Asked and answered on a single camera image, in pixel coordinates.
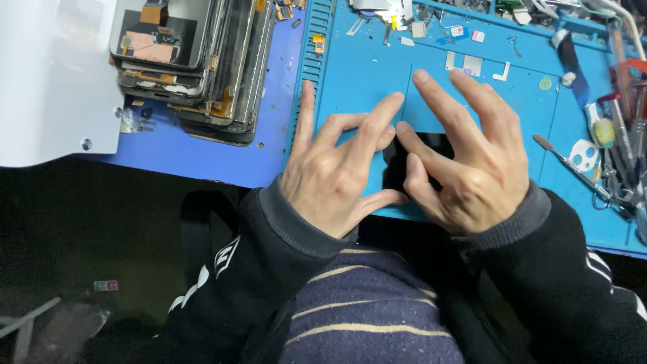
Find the hand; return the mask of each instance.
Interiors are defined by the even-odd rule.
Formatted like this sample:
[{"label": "hand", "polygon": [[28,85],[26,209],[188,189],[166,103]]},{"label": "hand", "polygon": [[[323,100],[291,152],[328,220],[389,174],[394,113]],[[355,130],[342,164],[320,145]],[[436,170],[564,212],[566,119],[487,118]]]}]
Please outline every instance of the hand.
[{"label": "hand", "polygon": [[[389,122],[403,100],[401,93],[394,93],[369,114],[330,115],[312,140],[314,89],[312,82],[303,81],[299,120],[281,187],[306,221],[332,237],[343,238],[373,211],[408,201],[395,190],[360,198],[373,154],[385,149],[395,136]],[[354,128],[357,134],[335,147],[342,132]]]},{"label": "hand", "polygon": [[[528,192],[528,157],[523,148],[519,116],[487,84],[454,69],[450,80],[479,115],[478,126],[468,111],[419,69],[413,83],[443,125],[454,160],[425,146],[411,126],[400,122],[397,136],[407,157],[404,188],[429,219],[454,234],[474,234],[503,222]],[[443,186],[438,193],[429,173]]]}]

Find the stack of phone screens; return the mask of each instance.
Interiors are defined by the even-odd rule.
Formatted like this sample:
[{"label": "stack of phone screens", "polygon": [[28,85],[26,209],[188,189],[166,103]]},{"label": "stack of phone screens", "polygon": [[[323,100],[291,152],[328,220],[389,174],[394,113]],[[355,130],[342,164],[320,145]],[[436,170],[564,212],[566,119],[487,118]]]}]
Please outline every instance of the stack of phone screens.
[{"label": "stack of phone screens", "polygon": [[248,145],[273,19],[268,0],[118,0],[110,42],[118,82],[167,102],[190,135]]}]

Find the sleeve cuff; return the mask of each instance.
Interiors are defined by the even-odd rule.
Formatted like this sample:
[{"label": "sleeve cuff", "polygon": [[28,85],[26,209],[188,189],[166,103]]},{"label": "sleeve cuff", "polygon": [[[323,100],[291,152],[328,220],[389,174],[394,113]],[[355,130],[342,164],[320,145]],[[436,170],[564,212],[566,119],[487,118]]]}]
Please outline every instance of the sleeve cuff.
[{"label": "sleeve cuff", "polygon": [[272,184],[262,189],[258,196],[267,222],[287,245],[315,258],[331,258],[356,242],[356,228],[342,239],[337,239],[305,221],[285,198],[281,176],[276,176]]},{"label": "sleeve cuff", "polygon": [[468,236],[461,250],[469,253],[512,244],[542,226],[550,212],[551,200],[548,195],[535,181],[530,180],[528,194],[514,214],[497,226]]}]

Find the small screw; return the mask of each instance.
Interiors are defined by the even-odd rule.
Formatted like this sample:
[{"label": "small screw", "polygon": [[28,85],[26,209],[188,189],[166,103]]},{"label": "small screw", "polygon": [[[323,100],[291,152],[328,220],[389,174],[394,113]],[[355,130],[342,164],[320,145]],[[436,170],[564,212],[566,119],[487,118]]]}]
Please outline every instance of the small screw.
[{"label": "small screw", "polygon": [[84,139],[81,142],[81,147],[83,148],[83,150],[90,150],[90,148],[92,148],[92,141],[90,139]]}]

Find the black smartphone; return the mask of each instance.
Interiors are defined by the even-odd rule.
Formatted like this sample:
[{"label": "black smartphone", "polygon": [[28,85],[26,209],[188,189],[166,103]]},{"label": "black smartphone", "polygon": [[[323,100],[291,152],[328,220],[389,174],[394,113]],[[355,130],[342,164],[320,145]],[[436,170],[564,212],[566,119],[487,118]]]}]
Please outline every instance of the black smartphone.
[{"label": "black smartphone", "polygon": [[[447,139],[447,134],[441,133],[416,133],[422,142],[439,154],[454,159],[454,149]],[[391,188],[406,194],[404,190],[404,179],[406,178],[406,149],[402,146],[397,137],[393,138],[391,144],[384,150],[384,161],[386,169],[382,172],[382,189]],[[436,191],[443,189],[438,181],[429,176],[429,182]]]}]

